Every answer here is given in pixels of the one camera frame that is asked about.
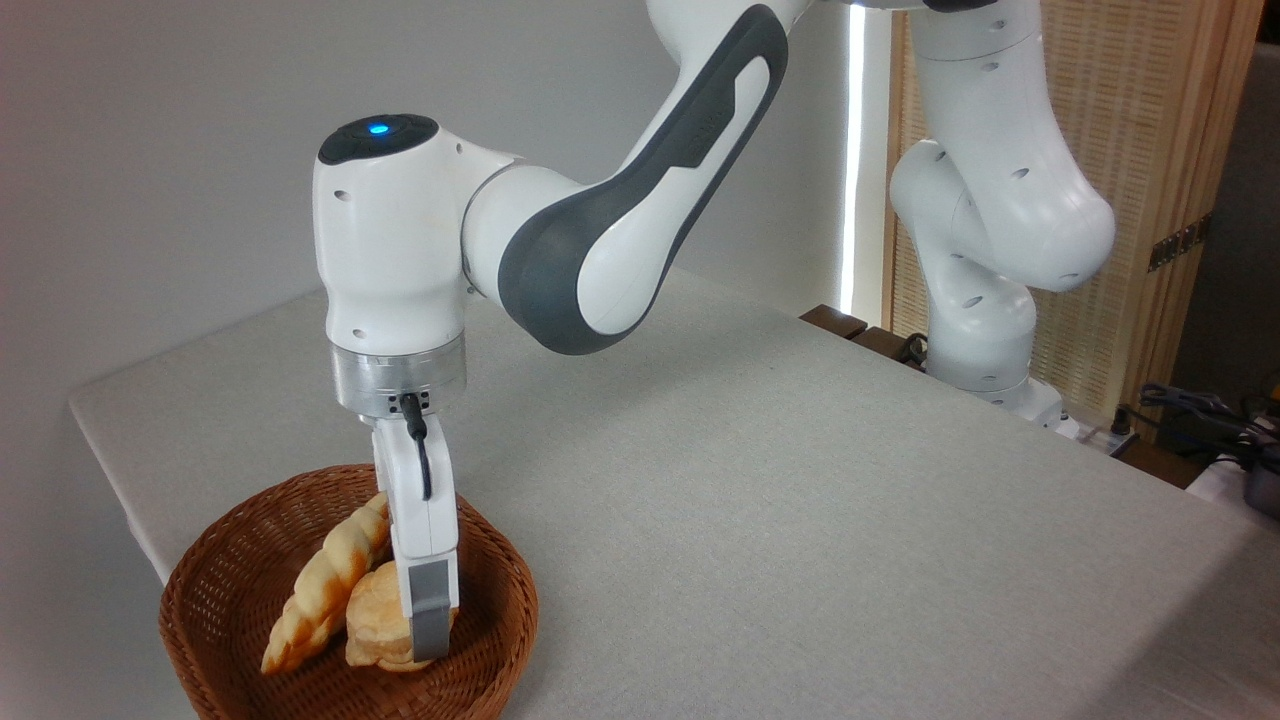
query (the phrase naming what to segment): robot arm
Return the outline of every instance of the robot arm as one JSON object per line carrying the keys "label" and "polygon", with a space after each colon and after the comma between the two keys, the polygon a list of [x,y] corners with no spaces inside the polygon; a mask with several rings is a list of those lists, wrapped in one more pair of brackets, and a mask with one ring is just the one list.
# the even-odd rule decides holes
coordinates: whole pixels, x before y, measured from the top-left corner
{"label": "robot arm", "polygon": [[1115,217],[1076,167],[1050,106],[1039,4],[911,14],[932,140],[891,199],[929,299],[928,373],[1064,434],[1061,396],[1029,377],[1036,304],[1093,277]]}
{"label": "robot arm", "polygon": [[467,278],[552,350],[626,337],[773,99],[786,35],[810,1],[649,0],[678,79],[596,184],[419,115],[365,118],[321,146],[312,214],[337,395],[372,425],[415,660],[448,651],[458,605],[453,477],[435,411],[466,382]]}
{"label": "robot arm", "polygon": [[480,188],[462,227],[475,287],[557,352],[626,337],[773,99],[808,4],[650,0],[675,90],[604,182],[520,165]]}
{"label": "robot arm", "polygon": [[[365,118],[323,145],[312,200],[337,395],[374,428],[416,660],[448,650],[449,609],[458,603],[453,477],[435,413],[466,382],[466,288],[502,305],[557,352],[594,352],[626,337],[772,101],[786,69],[787,33],[810,3],[648,0],[654,27],[680,64],[678,78],[620,169],[595,184],[485,150],[419,115]],[[1079,172],[1070,173],[1075,165],[1047,110],[1043,60],[1039,85],[1037,67],[1020,69],[1032,53],[1019,47],[1039,53],[1038,13],[1028,14],[1036,0],[847,4],[931,8],[918,10],[913,23],[932,28],[918,31],[916,44],[927,46],[920,38],[929,37],[943,51],[922,86],[927,99],[940,99],[927,100],[929,122],[954,158],[936,161],[942,150],[922,146],[911,156],[931,165],[899,172],[895,204],[902,200],[900,211],[911,215],[913,236],[937,227],[938,247],[960,243],[989,268],[968,261],[965,272],[982,270],[969,279],[998,284],[1007,274],[1071,287],[1092,274],[1105,251],[1071,251],[1069,263],[1055,255],[1059,245],[1075,242],[1080,217],[1073,208],[1101,218],[1091,232],[1105,231],[1106,218]],[[982,32],[954,41],[959,31],[951,19]],[[952,46],[963,47],[963,56],[946,54]],[[993,78],[1011,73],[1025,82],[1000,86],[1010,102],[988,105],[983,94]],[[1023,123],[1033,127],[1010,131]],[[1010,135],[1025,135],[1033,152],[1021,152],[1025,143],[1016,151],[1002,146]],[[1019,188],[1036,190],[1019,195]],[[1041,195],[1048,201],[1039,202]],[[965,211],[969,200],[977,209]],[[931,301],[940,292],[931,282]],[[1016,292],[1010,297],[1021,302]],[[1029,354],[1028,337],[1019,334],[1014,345],[1025,341]],[[931,342],[931,351],[936,347]]]}

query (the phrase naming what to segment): pastry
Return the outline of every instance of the pastry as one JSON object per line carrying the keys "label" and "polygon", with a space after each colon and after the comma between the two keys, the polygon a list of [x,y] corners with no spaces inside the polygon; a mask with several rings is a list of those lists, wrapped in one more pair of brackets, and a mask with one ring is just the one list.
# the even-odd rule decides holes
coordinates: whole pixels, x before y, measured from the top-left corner
{"label": "pastry", "polygon": [[288,673],[325,648],[346,623],[351,591],[389,547],[387,493],[378,493],[330,530],[298,573],[262,653],[264,675]]}

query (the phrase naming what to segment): white wall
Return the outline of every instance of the white wall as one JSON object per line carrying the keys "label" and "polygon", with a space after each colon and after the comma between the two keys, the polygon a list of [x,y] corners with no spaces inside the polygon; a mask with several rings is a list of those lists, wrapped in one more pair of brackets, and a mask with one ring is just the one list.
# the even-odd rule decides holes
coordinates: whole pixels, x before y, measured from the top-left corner
{"label": "white wall", "polygon": [[[790,313],[835,297],[842,12],[796,28],[680,260]],[[160,585],[67,395],[319,287],[329,131],[420,111],[595,179],[672,79],[640,0],[0,5],[0,717],[189,716]]]}

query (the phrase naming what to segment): brown wicker basket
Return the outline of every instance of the brown wicker basket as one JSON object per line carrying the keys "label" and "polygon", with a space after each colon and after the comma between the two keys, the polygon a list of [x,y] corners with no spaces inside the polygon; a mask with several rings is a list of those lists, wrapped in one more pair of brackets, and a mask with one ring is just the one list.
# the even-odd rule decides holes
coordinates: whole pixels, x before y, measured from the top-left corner
{"label": "brown wicker basket", "polygon": [[538,594],[529,566],[458,498],[461,612],[449,655],[417,673],[349,667],[342,634],[293,673],[259,674],[271,625],[325,534],[375,492],[372,465],[289,479],[214,523],[174,569],[160,635],[204,719],[497,717],[529,661]]}

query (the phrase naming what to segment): table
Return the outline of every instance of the table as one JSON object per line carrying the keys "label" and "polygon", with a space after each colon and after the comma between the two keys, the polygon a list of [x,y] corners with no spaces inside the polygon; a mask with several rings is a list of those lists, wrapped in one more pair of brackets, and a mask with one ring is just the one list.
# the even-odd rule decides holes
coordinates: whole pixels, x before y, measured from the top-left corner
{"label": "table", "polygon": [[[534,571],[508,717],[1280,716],[1280,542],[673,270],[607,351],[468,305],[458,492]],[[292,474],[369,461],[307,296],[78,391],[165,578]]]}

